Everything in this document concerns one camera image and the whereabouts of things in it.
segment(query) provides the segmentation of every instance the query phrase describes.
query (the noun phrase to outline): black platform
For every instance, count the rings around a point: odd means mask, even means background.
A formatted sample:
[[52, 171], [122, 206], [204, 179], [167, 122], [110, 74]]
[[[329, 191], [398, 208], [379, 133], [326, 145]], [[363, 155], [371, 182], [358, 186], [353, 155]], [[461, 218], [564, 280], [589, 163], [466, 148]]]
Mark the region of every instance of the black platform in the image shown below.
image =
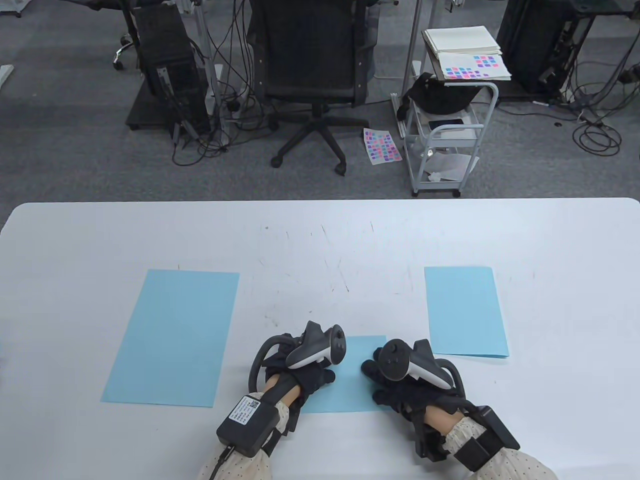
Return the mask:
[[164, 106], [151, 94], [146, 81], [140, 86], [125, 124], [131, 130], [166, 128]]

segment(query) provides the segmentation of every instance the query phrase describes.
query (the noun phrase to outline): sleeve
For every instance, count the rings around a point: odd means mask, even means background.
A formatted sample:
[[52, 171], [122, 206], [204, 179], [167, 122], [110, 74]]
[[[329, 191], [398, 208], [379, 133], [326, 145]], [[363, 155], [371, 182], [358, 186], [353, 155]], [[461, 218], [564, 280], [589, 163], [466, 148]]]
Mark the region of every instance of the sleeve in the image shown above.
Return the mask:
[[[252, 393], [249, 394], [249, 396], [260, 399], [262, 392]], [[284, 405], [283, 402], [278, 402], [276, 407], [280, 414], [280, 421], [276, 425], [276, 429], [280, 433], [284, 433], [287, 422], [289, 421], [289, 408]], [[222, 450], [224, 450], [222, 445], [219, 445], [218, 448], [214, 450], [209, 461], [200, 469], [196, 480], [212, 480], [211, 474]], [[218, 470], [215, 480], [271, 480], [269, 456], [263, 450], [260, 450], [256, 456], [252, 458], [246, 457], [238, 452], [233, 452]]]
[[[444, 449], [456, 454], [469, 438], [482, 435], [485, 428], [465, 417], [447, 435]], [[472, 480], [557, 480], [556, 474], [538, 460], [518, 450], [503, 448], [480, 470]]]

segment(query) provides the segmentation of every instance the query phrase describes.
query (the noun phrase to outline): black bag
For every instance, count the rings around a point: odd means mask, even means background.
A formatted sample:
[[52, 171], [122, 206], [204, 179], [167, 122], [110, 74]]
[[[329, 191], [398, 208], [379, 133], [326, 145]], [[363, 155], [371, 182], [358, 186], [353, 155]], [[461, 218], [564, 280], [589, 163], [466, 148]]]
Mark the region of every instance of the black bag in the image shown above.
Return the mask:
[[409, 112], [409, 98], [426, 113], [451, 115], [465, 109], [482, 88], [479, 86], [448, 87], [432, 75], [429, 72], [423, 73], [407, 90], [396, 112], [398, 120], [406, 120]]

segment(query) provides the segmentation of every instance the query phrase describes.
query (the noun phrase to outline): blue paper sheet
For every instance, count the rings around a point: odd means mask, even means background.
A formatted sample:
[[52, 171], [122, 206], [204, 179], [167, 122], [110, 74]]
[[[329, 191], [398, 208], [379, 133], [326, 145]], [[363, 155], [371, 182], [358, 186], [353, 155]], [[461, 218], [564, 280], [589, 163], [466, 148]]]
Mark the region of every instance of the blue paper sheet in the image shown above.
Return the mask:
[[426, 267], [424, 278], [434, 353], [509, 356], [491, 268]]
[[335, 371], [335, 381], [311, 395], [302, 413], [375, 412], [384, 410], [371, 399], [374, 383], [360, 372], [362, 362], [372, 358], [376, 348], [387, 343], [384, 335], [354, 337], [347, 334], [347, 355]]
[[102, 401], [213, 406], [239, 277], [149, 270]]

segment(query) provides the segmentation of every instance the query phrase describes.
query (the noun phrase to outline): black glove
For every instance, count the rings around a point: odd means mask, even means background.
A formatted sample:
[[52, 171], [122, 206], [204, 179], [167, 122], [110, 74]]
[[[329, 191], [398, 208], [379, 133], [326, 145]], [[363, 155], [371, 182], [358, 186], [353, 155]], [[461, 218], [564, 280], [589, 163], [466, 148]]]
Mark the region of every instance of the black glove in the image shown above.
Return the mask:
[[285, 360], [294, 348], [293, 345], [280, 344], [278, 351], [266, 358], [262, 366], [266, 368], [265, 380], [278, 373], [287, 373], [296, 379], [300, 390], [302, 390], [300, 397], [296, 401], [300, 407], [305, 404], [309, 395], [316, 392], [323, 385], [333, 382], [335, 373], [326, 368], [331, 365], [331, 362], [326, 359], [321, 363], [312, 362], [299, 369], [287, 368]]
[[429, 382], [407, 375], [401, 381], [392, 381], [382, 375], [378, 367], [381, 348], [373, 353], [374, 360], [366, 360], [361, 370], [381, 388], [373, 392], [373, 401], [378, 405], [387, 405], [404, 418], [412, 421], [410, 412], [422, 412], [429, 406], [437, 406], [447, 413], [455, 413], [465, 401], [455, 390], [442, 390]]

